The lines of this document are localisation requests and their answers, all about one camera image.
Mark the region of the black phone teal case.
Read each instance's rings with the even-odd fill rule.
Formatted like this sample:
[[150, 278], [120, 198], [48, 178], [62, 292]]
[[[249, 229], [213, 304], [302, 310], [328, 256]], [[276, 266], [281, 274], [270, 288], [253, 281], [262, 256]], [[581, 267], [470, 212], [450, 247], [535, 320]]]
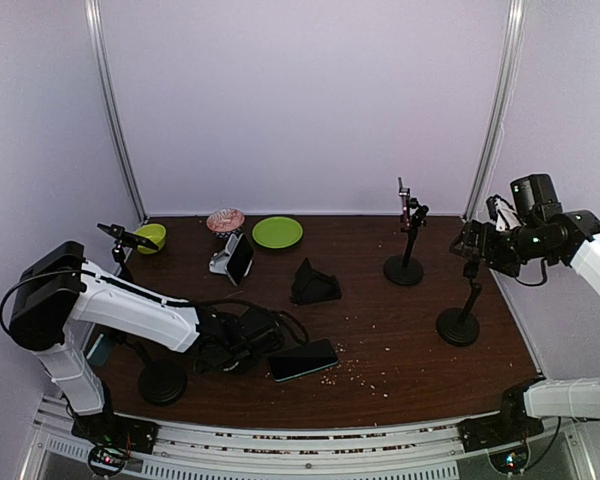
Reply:
[[270, 374], [275, 382], [286, 382], [313, 374], [340, 363], [328, 339], [320, 339], [271, 355], [268, 358]]

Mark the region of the black triangular phone stand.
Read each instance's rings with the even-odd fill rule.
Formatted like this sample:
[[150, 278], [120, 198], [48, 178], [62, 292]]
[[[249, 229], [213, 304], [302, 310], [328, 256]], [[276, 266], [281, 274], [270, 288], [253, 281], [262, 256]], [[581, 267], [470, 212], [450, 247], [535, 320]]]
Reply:
[[339, 281], [334, 275], [326, 275], [313, 268], [305, 258], [294, 274], [291, 285], [291, 302], [309, 305], [342, 298]]

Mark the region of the pink phone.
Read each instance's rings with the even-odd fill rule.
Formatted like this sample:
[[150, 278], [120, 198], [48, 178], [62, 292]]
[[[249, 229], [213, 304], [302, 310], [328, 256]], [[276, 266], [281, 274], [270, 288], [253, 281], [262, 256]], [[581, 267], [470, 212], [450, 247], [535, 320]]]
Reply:
[[410, 229], [410, 188], [406, 187], [403, 183], [403, 179], [398, 177], [398, 195], [401, 200], [401, 214], [400, 214], [400, 229], [406, 233]]

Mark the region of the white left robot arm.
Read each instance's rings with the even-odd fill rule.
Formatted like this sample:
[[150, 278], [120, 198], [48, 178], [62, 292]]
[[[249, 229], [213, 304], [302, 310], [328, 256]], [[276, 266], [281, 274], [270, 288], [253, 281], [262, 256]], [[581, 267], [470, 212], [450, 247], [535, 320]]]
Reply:
[[277, 312], [246, 303], [243, 314], [163, 296], [113, 276], [67, 241], [24, 270], [3, 297], [5, 333], [42, 364], [86, 429], [103, 444], [117, 442], [124, 424], [114, 415], [109, 387], [88, 364], [68, 322], [107, 327], [189, 357], [198, 370], [241, 372], [284, 344]]

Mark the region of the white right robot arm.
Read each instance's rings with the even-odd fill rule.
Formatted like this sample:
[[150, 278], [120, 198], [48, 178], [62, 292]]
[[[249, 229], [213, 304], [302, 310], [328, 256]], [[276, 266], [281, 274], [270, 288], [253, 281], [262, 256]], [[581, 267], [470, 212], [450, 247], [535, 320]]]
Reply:
[[[510, 189], [511, 201], [488, 198], [489, 221], [466, 222], [451, 242], [450, 252], [466, 261], [465, 277], [475, 280], [486, 265], [517, 278], [538, 259], [543, 268], [571, 268], [600, 297], [600, 220], [588, 210], [564, 211], [547, 174], [516, 179]], [[548, 417], [600, 421], [600, 377], [524, 381], [502, 394], [498, 413], [463, 420], [458, 431], [471, 452], [523, 442], [542, 433]]]

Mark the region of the white desk phone stand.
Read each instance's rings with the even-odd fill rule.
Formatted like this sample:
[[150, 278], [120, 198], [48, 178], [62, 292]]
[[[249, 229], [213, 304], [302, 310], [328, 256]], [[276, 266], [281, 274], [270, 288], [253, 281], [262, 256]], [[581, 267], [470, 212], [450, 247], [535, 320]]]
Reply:
[[213, 254], [209, 261], [209, 271], [211, 273], [224, 275], [227, 272], [227, 264], [243, 237], [243, 234], [231, 234], [228, 237], [224, 248]]

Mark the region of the phone on white stand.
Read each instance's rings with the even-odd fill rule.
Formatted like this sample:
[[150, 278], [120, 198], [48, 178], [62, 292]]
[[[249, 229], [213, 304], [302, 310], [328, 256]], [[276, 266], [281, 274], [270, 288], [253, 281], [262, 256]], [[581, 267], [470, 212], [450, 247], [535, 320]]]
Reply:
[[226, 273], [234, 285], [239, 285], [252, 264], [253, 247], [249, 240], [241, 236], [226, 264]]

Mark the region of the pink patterned bowl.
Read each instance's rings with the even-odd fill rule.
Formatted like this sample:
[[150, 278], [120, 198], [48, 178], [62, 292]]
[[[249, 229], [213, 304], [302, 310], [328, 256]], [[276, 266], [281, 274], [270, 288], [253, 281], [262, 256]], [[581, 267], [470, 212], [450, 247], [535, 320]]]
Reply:
[[211, 213], [207, 220], [207, 228], [216, 236], [231, 234], [242, 228], [245, 215], [233, 208], [224, 208]]

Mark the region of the lime green plate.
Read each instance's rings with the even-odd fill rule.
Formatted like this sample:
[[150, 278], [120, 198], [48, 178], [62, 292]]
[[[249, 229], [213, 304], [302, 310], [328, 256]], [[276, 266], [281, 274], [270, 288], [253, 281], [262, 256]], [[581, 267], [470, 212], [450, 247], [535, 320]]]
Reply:
[[252, 238], [263, 248], [282, 250], [297, 244], [304, 235], [302, 225], [295, 219], [273, 216], [259, 221], [252, 229]]

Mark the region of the lime green bowl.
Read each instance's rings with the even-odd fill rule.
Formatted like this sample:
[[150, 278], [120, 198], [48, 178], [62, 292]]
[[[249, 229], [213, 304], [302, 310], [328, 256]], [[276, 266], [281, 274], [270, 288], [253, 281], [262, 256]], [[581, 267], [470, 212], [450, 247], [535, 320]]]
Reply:
[[166, 244], [167, 230], [162, 224], [151, 223], [143, 225], [135, 231], [135, 234], [150, 240], [157, 246], [157, 249], [148, 248], [145, 246], [139, 246], [137, 251], [140, 254], [151, 255], [161, 251]]

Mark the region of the right aluminium frame post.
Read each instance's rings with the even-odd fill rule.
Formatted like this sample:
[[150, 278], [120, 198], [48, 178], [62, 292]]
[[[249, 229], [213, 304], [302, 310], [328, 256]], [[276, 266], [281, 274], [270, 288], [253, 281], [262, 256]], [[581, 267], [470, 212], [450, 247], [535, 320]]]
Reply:
[[527, 2], [524, 0], [508, 2], [507, 23], [495, 93], [473, 184], [461, 216], [463, 221], [473, 220], [479, 216], [495, 173], [504, 138], [505, 117], [515, 89], [526, 7]]

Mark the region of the aluminium frame post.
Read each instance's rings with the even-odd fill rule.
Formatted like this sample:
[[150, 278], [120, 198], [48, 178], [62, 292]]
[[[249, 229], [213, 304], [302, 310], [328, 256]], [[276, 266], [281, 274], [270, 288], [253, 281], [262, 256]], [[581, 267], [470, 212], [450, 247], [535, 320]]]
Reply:
[[505, 117], [515, 89], [526, 7], [527, 2], [524, 0], [508, 2], [507, 23], [495, 93], [473, 184], [461, 216], [463, 221], [473, 220], [479, 216], [495, 173], [504, 138]]
[[135, 215], [139, 223], [148, 219], [144, 203], [141, 199], [136, 176], [133, 171], [127, 142], [116, 101], [114, 84], [109, 65], [106, 47], [105, 32], [102, 22], [101, 2], [85, 0], [85, 14], [87, 29], [91, 41], [93, 54], [98, 71], [100, 89], [114, 151], [121, 170], [123, 183], [131, 200]]

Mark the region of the front aluminium rail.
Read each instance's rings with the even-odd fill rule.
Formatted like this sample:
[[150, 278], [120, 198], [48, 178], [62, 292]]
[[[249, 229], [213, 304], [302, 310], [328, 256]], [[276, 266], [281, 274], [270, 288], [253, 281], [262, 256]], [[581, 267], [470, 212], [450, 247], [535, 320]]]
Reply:
[[507, 479], [503, 460], [529, 450], [521, 479], [598, 479], [584, 423], [544, 420], [542, 433], [468, 451], [448, 418], [403, 425], [264, 429], [157, 421], [149, 453], [122, 479]]

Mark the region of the left aluminium frame post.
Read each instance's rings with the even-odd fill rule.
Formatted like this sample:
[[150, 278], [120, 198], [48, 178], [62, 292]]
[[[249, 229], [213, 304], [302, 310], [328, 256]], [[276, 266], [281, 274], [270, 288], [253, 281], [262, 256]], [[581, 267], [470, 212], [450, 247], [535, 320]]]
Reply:
[[114, 84], [109, 65], [106, 47], [105, 32], [102, 22], [101, 2], [85, 0], [85, 14], [87, 29], [91, 41], [93, 54], [98, 71], [100, 89], [114, 151], [121, 170], [123, 183], [131, 200], [135, 215], [139, 223], [148, 219], [144, 203], [141, 199], [136, 176], [133, 171], [127, 142], [116, 101]]

